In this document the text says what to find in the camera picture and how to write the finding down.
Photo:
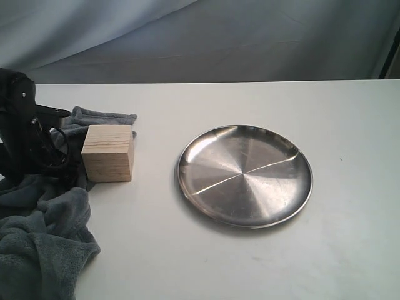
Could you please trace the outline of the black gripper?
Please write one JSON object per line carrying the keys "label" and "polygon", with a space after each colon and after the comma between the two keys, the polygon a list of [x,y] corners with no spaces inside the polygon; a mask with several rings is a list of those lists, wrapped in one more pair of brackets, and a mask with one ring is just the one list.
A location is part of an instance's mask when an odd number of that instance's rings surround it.
{"label": "black gripper", "polygon": [[[1,174],[19,183],[27,174],[41,174],[59,166],[59,151],[50,129],[36,116],[36,85],[24,73],[1,69]],[[60,149],[66,164],[57,171],[65,190],[88,189],[81,154]]]}

